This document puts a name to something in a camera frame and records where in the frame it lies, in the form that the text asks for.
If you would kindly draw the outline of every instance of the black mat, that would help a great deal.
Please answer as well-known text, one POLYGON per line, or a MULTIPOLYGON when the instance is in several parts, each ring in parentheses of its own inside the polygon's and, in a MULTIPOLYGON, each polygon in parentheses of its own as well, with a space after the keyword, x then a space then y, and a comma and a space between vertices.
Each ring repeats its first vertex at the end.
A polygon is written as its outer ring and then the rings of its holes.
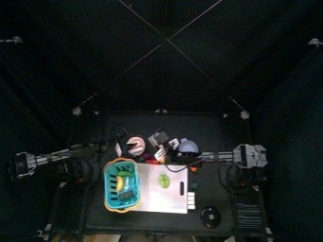
MULTIPOLYGON (((223 144, 235 141, 236 145, 247 141, 242 134, 243 120, 236 117, 223 119, 219 115, 159 115, 159 114, 108 114, 103 115, 103 133, 108 136, 108 131, 115 124, 122 124, 127 131, 150 137, 158 129, 163 129, 171 138, 188 138, 199 146, 199 151, 219 152, 226 149, 223 144)), ((102 167, 116 158, 115 151, 111 150, 100 159, 102 167)), ((190 183, 198 182, 196 209, 187 215, 128 212, 126 214, 111 213, 104 208, 104 184, 103 179, 94 188, 88 203, 84 229, 87 233, 146 233, 162 231, 164 233, 194 233, 194 234, 231 234, 232 217, 228 194, 219 185, 218 163, 204 164, 198 174, 190 172, 190 183), (204 206, 214 205, 219 208, 222 223, 214 230, 206 228, 200 223, 200 210, 204 206)))

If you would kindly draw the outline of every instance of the green sticker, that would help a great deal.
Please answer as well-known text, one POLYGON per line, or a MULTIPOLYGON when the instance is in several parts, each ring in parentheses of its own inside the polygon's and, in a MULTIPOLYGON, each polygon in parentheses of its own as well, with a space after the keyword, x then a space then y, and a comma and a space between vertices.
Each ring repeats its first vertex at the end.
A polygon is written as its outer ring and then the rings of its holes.
POLYGON ((168 175, 166 174, 159 175, 159 182, 163 188, 168 188, 171 184, 168 175))

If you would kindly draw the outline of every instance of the white cutting board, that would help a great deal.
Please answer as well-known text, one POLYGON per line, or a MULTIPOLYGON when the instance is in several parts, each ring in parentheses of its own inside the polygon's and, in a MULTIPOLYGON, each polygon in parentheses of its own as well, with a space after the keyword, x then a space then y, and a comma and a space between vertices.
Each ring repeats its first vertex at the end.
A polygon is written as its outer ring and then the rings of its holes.
MULTIPOLYGON (((168 165, 171 170, 179 170, 184 165, 168 165)), ((140 201, 132 211, 187 214, 187 169, 172 172, 163 164, 138 164, 140 201), (159 175, 170 177, 171 185, 163 188, 159 175), (180 183, 184 189, 180 195, 180 183)))

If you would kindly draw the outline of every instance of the teal plastic basket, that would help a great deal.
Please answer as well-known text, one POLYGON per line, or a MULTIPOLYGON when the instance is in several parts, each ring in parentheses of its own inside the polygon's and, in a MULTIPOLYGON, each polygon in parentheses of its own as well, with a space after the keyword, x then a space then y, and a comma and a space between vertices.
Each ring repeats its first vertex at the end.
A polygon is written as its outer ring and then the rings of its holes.
POLYGON ((139 179, 136 163, 131 159, 118 158, 104 167, 104 205, 110 211, 127 212, 139 202, 139 179), (119 171, 130 171, 131 176, 123 177, 124 187, 120 192, 116 191, 119 171), (120 194, 132 191, 132 197, 120 199, 120 194))

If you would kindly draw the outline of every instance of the black table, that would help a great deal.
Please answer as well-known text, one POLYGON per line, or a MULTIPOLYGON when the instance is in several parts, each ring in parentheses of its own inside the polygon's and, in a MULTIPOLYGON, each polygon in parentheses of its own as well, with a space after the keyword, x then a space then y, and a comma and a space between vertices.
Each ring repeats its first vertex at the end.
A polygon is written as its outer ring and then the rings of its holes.
MULTIPOLYGON (((163 129, 171 138, 188 138, 199 146, 199 151, 232 151, 238 144, 250 143, 247 122, 238 115, 204 114, 151 114, 151 113, 102 113, 99 134, 108 136, 110 129, 122 124, 135 135, 150 137, 163 129)), ((116 158, 110 150, 102 155, 98 167, 116 158)), ((230 236, 232 234, 232 212, 230 195, 219 184, 219 163, 203 164, 198 173, 188 174, 188 185, 198 183, 196 209, 188 214, 168 214, 130 211, 112 213, 104 208, 104 176, 99 174, 96 185, 88 190, 88 201, 83 218, 83 232, 94 233, 172 233, 191 235, 230 236), (222 221, 215 229, 200 222, 202 209, 218 207, 222 221)))

